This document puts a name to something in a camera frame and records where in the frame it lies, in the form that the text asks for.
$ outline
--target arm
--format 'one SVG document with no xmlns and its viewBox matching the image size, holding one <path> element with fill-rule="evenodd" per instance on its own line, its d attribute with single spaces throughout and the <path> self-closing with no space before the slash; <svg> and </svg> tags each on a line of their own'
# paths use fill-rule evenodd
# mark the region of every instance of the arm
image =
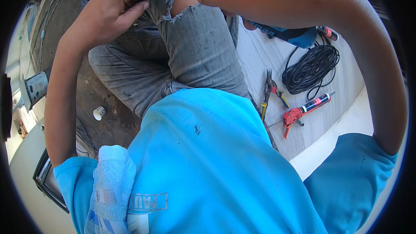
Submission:
<svg viewBox="0 0 416 234">
<path fill-rule="evenodd" d="M 53 167 L 77 156 L 75 149 L 76 78 L 93 47 L 127 31 L 148 7 L 134 0 L 91 0 L 59 41 L 45 107 L 46 149 Z M 125 5 L 131 5 L 125 11 Z"/>
<path fill-rule="evenodd" d="M 324 25 L 349 43 L 367 86 L 374 137 L 396 154 L 407 124 L 406 95 L 394 48 L 367 0 L 198 0 L 259 23 L 289 29 Z"/>
</svg>

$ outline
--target black cable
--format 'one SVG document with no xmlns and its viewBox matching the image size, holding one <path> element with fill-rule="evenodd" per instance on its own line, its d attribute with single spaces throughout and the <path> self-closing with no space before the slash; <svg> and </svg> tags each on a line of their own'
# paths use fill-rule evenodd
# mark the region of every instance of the black cable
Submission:
<svg viewBox="0 0 416 234">
<path fill-rule="evenodd" d="M 307 94 L 308 101 L 312 100 L 321 87 L 328 86 L 335 78 L 335 66 L 340 61 L 340 53 L 332 46 L 327 38 L 325 44 L 322 38 L 322 45 L 315 42 L 315 47 L 302 56 L 302 58 L 294 65 L 289 65 L 290 58 L 298 49 L 296 47 L 289 55 L 288 61 L 282 74 L 282 82 L 288 89 L 290 94 L 298 94 L 309 90 Z M 334 70 L 332 79 L 323 85 L 324 77 Z M 316 89 L 315 95 L 309 98 L 309 94 Z"/>
</svg>

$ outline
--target t-shirt sleeve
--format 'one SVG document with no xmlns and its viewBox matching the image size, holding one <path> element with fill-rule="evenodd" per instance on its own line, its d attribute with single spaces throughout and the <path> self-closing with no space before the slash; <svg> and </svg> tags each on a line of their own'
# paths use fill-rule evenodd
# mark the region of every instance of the t-shirt sleeve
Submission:
<svg viewBox="0 0 416 234">
<path fill-rule="evenodd" d="M 84 233 L 86 216 L 94 185 L 93 171 L 97 161 L 87 157 L 67 159 L 53 170 L 59 190 L 71 213 L 77 233 Z"/>
<path fill-rule="evenodd" d="M 328 233 L 353 234 L 365 223 L 396 160 L 371 136 L 338 138 L 332 154 L 304 181 Z"/>
</svg>

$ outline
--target person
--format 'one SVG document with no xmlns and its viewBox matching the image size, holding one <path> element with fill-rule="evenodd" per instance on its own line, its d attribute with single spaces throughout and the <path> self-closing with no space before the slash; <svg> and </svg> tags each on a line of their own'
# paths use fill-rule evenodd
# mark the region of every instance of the person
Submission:
<svg viewBox="0 0 416 234">
<path fill-rule="evenodd" d="M 364 224 L 391 175 L 407 122 L 397 57 L 367 0 L 133 2 L 90 0 L 55 54 L 45 140 L 78 233 L 94 199 L 97 167 L 75 149 L 76 78 L 88 53 L 102 82 L 143 118 L 128 147 L 136 198 L 127 219 L 146 216 L 140 224 L 147 229 L 138 233 L 354 233 Z M 340 136 L 302 182 L 271 147 L 237 61 L 236 31 L 221 9 L 268 25 L 324 25 L 342 34 L 367 87 L 373 136 Z M 129 50 L 125 43 L 132 37 L 123 33 L 140 16 L 159 32 L 137 30 L 134 36 L 144 37 L 134 40 L 146 47 Z M 162 42 L 166 49 L 152 57 L 152 46 L 159 49 Z M 140 203 L 138 209 L 138 199 L 152 203 L 156 197 L 155 206 Z"/>
</svg>

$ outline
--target rusty metal surface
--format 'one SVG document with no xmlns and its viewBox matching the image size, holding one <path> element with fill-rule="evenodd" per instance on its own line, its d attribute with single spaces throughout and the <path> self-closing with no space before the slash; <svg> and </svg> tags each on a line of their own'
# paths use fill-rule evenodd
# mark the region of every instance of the rusty metal surface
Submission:
<svg viewBox="0 0 416 234">
<path fill-rule="evenodd" d="M 34 56 L 38 56 L 39 53 L 40 35 L 50 1 L 45 1 L 34 26 L 34 39 L 31 45 Z M 41 65 L 36 70 L 45 70 L 52 66 L 59 39 L 80 11 L 81 0 L 58 2 L 56 9 L 50 15 L 42 46 Z M 101 121 L 95 120 L 92 113 L 99 106 L 105 107 L 107 111 Z M 84 57 L 78 74 L 76 114 L 79 119 L 77 139 L 81 140 L 84 145 L 92 146 L 91 148 L 95 150 L 102 145 L 115 144 L 127 148 L 140 130 L 141 120 L 101 83 L 89 65 L 87 56 Z"/>
</svg>

